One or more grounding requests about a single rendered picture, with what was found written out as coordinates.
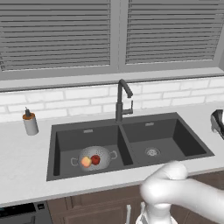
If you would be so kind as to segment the dark grey double sink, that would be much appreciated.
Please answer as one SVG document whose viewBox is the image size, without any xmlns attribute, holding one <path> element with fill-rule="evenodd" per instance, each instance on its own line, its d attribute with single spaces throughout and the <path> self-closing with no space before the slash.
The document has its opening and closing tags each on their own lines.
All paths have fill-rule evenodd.
<svg viewBox="0 0 224 224">
<path fill-rule="evenodd" d="M 211 157 L 213 153 L 178 113 L 142 115 L 52 126 L 48 181 L 92 175 L 77 164 L 81 151 L 101 146 L 114 157 L 100 172 L 114 172 L 178 160 Z"/>
</svg>

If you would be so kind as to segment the silver perforated colander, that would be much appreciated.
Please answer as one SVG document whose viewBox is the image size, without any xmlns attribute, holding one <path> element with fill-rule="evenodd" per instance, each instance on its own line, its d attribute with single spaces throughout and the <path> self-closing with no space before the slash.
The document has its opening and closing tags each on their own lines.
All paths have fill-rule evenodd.
<svg viewBox="0 0 224 224">
<path fill-rule="evenodd" d="M 81 160 L 84 157 L 89 157 L 91 159 L 93 155 L 98 155 L 100 157 L 100 163 L 97 165 L 91 163 L 89 167 L 84 167 L 81 164 Z M 118 154 L 115 150 L 109 151 L 102 146 L 90 146 L 83 149 L 78 157 L 72 157 L 71 165 L 79 166 L 84 172 L 99 171 L 108 168 L 111 161 L 117 159 L 117 157 Z"/>
</svg>

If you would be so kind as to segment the yellow orange peach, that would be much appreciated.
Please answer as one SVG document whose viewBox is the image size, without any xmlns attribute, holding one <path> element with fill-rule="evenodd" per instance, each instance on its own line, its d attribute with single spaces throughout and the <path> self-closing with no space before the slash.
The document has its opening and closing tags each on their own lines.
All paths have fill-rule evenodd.
<svg viewBox="0 0 224 224">
<path fill-rule="evenodd" d="M 80 162 L 84 167 L 89 167 L 92 163 L 89 157 L 84 157 Z"/>
</svg>

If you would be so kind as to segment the grey window with blinds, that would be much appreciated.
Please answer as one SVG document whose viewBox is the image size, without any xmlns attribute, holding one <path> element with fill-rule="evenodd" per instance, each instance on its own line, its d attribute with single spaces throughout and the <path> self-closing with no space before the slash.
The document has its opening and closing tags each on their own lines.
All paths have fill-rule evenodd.
<svg viewBox="0 0 224 224">
<path fill-rule="evenodd" d="M 0 91 L 224 74 L 224 0 L 0 0 Z"/>
</svg>

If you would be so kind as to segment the black dishwasher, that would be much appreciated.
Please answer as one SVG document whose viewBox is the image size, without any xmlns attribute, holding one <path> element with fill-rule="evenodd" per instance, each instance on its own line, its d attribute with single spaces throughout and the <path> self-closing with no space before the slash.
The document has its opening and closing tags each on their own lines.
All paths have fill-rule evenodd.
<svg viewBox="0 0 224 224">
<path fill-rule="evenodd" d="M 45 201 L 0 207 L 0 224 L 53 224 Z"/>
</svg>

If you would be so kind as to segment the dark grey sink faucet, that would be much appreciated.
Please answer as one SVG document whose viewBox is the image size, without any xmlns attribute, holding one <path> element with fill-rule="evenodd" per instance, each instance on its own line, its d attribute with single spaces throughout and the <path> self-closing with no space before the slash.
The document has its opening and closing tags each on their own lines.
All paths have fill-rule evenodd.
<svg viewBox="0 0 224 224">
<path fill-rule="evenodd" d="M 133 113 L 133 106 L 129 109 L 123 108 L 123 91 L 126 92 L 127 97 L 130 99 L 133 96 L 133 92 L 124 79 L 118 81 L 117 89 L 117 102 L 115 105 L 115 121 L 120 123 L 123 120 L 123 115 L 131 115 Z"/>
</svg>

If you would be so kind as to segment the white soap dispenser bottle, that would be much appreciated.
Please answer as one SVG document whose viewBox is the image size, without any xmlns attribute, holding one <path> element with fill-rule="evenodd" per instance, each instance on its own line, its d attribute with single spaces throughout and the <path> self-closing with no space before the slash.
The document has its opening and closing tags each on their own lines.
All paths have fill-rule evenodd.
<svg viewBox="0 0 224 224">
<path fill-rule="evenodd" d="M 23 121 L 28 136 L 35 136 L 39 133 L 36 116 L 28 108 L 26 108 L 24 111 Z"/>
</svg>

